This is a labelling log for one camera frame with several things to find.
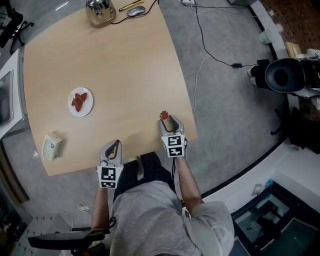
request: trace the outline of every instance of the black cable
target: black cable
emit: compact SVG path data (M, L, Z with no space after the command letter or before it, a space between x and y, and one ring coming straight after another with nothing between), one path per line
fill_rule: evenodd
M154 6L154 4L155 4L156 2L158 2L158 4L159 4L159 0L154 0L154 2L151 4L149 10L148 10L147 12L145 12L145 13L140 13L140 14L137 14L137 15L135 15L135 16L128 16L128 17L125 17L124 19L122 19L122 20L120 20L120 21L118 21L118 22L111 22L111 24L116 25L116 24L119 24L119 23L121 23L121 22L124 22L125 20L128 20L128 19L146 16L146 15L150 12L151 8Z
M181 1L182 5L183 6L187 6L187 7L190 7L190 4L184 4L182 1ZM199 4L200 8L212 8L212 9L224 9L224 8L227 8L227 9L246 9L247 7L232 7L232 6L204 6L204 5L201 5Z
M235 7L235 6L204 6L204 5L202 5L202 4L199 4L199 7L200 8L212 8L212 9L219 9L219 8L221 8L221 9L224 9L224 8L227 8L227 9L247 9L247 7L244 7L244 6L242 6L242 7L239 7L239 6L237 6L237 7Z
M117 219L115 217L111 217L110 220L109 220L109 226L108 226L108 229L111 229L113 228L117 223Z
M176 173L176 158L174 157L172 161L172 169L171 169L171 177L172 177L173 183L175 183L175 173Z
M196 20L198 21L198 25L199 25L199 28L200 28L200 31L201 31L201 38L202 38L202 44L203 44L203 48L204 50L206 51L207 54L209 54L212 58L214 58L217 62L221 62L225 65L228 65L229 67L232 67L232 65L228 64L228 63L225 63L224 61L222 60L218 60L217 58L215 58L210 52L208 52L208 50L206 49L206 46L205 46L205 41L204 41L204 32L202 31L202 27L200 25L200 22L199 22L199 17L198 17L198 4L196 1L194 1L195 3L195 15L196 15Z
M202 30L202 27L200 25L200 22L199 22L199 16L198 16L198 4L196 1L194 1L195 3L195 15L196 15L196 20L198 22L198 25L199 25L199 28L200 28L200 31L201 31L201 39L202 39L202 44L203 44L203 48L204 50L206 51L207 54L209 54L212 58L214 58L217 62L221 62L229 67L233 67L233 68L243 68L243 67L249 67L249 66L253 66L253 65L242 65L241 63L233 63L233 64L228 64L222 60L219 60L217 59L216 57L214 57L207 49L206 49L206 46L205 46L205 41L204 41L204 32Z
M249 5L241 5L241 4L236 4L236 3L230 3L229 2L229 5L232 5L232 6L241 6L241 7L244 7L244 8L248 8Z

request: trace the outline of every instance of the small white box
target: small white box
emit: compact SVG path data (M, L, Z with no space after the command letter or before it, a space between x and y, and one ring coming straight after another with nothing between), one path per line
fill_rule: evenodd
M44 136L43 146L42 146L42 156L43 158L53 161L59 155L60 147L62 144L62 139L59 138L53 132L48 133Z

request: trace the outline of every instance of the floor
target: floor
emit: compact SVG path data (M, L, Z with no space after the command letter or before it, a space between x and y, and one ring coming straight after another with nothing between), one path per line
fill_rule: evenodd
M55 11L64 0L11 0L16 11L35 23L23 35L28 43L56 21L83 8L84 0L70 0ZM228 6L226 0L198 0L207 6ZM195 77L201 62L207 57L201 41L196 12L177 0L160 0L160 8L168 26L180 61L191 106L194 106ZM247 9L227 9L251 16ZM260 44L261 32L255 19L225 11L199 13L204 40L209 51L216 49L228 34L226 43L213 53L229 64L251 65L259 59L272 59L267 45ZM0 64L8 59L9 43L1 50ZM207 59L197 77L194 119L198 139L190 141L187 161L202 193L230 179L252 164L278 142L270 131L279 120L274 109L281 109L281 94L257 89L249 83L248 68L233 69ZM92 205L98 179L95 170L48 177L39 159L31 132L3 140L11 165L30 197L19 208L33 216L60 213L74 227L90 225L90 215L76 211L78 202ZM157 152L163 166L171 168L163 151Z
M317 0L261 0L274 11L274 23L281 24L284 42L297 43L303 54L320 49L320 3Z

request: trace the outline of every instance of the white plate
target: white plate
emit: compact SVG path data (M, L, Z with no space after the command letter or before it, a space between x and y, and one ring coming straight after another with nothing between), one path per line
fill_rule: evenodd
M86 100L83 102L82 108L79 112L76 111L75 106L72 106L71 103L73 99L76 97L76 94L84 94L86 93ZM91 94L91 92L84 87L79 87L74 89L68 98L68 109L71 112L72 115L74 115L77 118L82 118L88 115L94 105L94 98Z

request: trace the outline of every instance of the pen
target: pen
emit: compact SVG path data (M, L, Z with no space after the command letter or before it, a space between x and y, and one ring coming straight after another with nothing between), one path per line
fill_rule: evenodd
M129 9L129 8L131 8L132 6L135 6L135 5L137 5L137 4L142 4L142 3L144 3L144 2L145 2L145 0L137 0L137 1L134 1L134 2L132 2L132 3L129 3L128 5L120 8L120 9L119 9L119 12L122 12L122 11L124 11L124 10L126 10L126 9Z

